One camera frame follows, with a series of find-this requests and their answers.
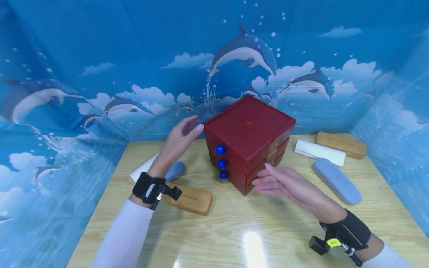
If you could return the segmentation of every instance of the dolphin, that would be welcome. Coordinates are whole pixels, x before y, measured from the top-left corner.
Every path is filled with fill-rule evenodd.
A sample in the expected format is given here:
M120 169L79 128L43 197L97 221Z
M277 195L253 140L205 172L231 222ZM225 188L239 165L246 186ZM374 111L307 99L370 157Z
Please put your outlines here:
M0 216L0 223L5 223L11 219L12 219L11 217Z
M113 96L113 98L114 99L104 108L108 117L116 111L143 112L148 115L155 116L151 110L135 100L119 97L117 95Z
M180 106L179 109L177 109L177 112L179 112L180 110L188 110L188 111L196 112L195 108L189 104L185 104L185 105Z
M360 95L358 95L354 100L352 100L351 102L349 102L348 104L346 104L345 108L350 107L350 105L352 105L355 101L357 101L360 97L367 97L370 100L374 99L375 94L377 93L376 90L371 90L365 93L362 93Z
M96 120L97 118L104 118L104 117L103 117L103 116L101 116L101 115L99 115L99 114L88 114L88 115L86 115L86 116L84 116L84 117L82 118L82 120L81 120L81 126L82 126L86 131L88 131L88 129L86 128L86 127L87 127L87 125L88 125L90 122L92 122L92 121Z
M261 96L262 96L264 99L268 99L269 101L272 101L272 97L271 97L271 94L270 94L270 93L263 93L263 94L261 94Z
M335 91L335 85L332 80L322 73L320 68L307 75L300 76L292 80L286 87L282 88L280 94L284 91L291 90L291 86L300 86L309 88L310 93L322 94L328 99L332 99Z
M1 115L9 123L21 124L19 118L38 106L63 104L65 97L82 98L79 93L52 79L21 82L17 80L3 80L11 86L11 90L3 99Z
M37 167L37 171L36 171L36 175L34 175L34 181L36 182L37 187L40 189L40 178L51 174L57 170L63 169L62 167L59 166L41 166L41 167Z
M239 23L239 34L214 55L208 77L219 72L219 64L230 60L243 60L250 68L259 65L272 75L277 74L277 62L267 43L251 34L243 23Z
M255 98L258 98L260 100L262 100L262 95L253 87L249 87L248 89L246 89L241 95L241 97L247 96L247 95L251 95L254 96Z

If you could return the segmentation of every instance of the ocean wallpaper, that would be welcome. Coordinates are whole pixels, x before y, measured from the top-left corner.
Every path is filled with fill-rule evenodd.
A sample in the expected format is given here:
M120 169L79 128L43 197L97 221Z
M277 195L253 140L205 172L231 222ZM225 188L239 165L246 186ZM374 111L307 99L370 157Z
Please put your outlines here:
M65 267L127 144L247 95L296 118L294 134L365 141L429 236L428 13L425 0L0 0L0 266Z

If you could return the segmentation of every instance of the red box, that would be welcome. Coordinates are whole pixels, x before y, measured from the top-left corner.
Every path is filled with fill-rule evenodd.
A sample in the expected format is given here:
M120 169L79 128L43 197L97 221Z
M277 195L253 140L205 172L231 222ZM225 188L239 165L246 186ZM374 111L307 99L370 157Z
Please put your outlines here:
M252 188L256 173L265 163L283 157L296 120L287 114L247 96L204 123L204 134L211 162L227 163L228 179L244 195ZM215 148L226 153L218 156Z

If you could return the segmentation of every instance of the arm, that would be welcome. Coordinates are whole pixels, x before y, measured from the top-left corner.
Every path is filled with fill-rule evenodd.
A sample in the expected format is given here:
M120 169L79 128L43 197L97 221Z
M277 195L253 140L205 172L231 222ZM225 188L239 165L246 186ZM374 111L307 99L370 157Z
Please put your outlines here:
M148 171L151 177L165 177L168 167L154 162ZM136 267L140 252L148 233L153 210L131 195L106 233L99 249L94 268Z
M256 191L269 196L287 197L303 210L311 213L319 222L332 224L347 218L347 211L340 204L292 168L274 168L266 164L266 169L258 172L257 176L258 178L252 181L256 185ZM355 252L364 263L363 267L411 267L376 235L371 234L367 245L368 248Z
M188 149L203 130L197 116L183 119L170 132L161 152L147 174L165 178L171 165ZM131 195L113 221L101 243L93 263L94 268L131 268L137 266L152 215L152 204Z
M347 216L346 210L331 198L327 197L328 199L330 199L328 202L330 205L325 205L327 210L318 210L314 216L319 221L326 223L337 223L345 220ZM368 248L357 250L355 254L364 263L363 268L411 268L407 261L374 234L371 234L369 238Z

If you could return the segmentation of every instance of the hand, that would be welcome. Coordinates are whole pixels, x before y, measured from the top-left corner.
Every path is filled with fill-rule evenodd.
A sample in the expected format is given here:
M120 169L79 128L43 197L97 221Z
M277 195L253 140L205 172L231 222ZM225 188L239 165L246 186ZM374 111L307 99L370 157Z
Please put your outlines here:
M294 169L265 166L266 169L258 172L258 178L252 182L259 193L287 197L323 223L336 223L347 217L343 207Z
M148 175L164 178L171 165L186 152L203 129L204 125L199 123L197 115L185 118L177 124L168 135L164 147L150 167Z

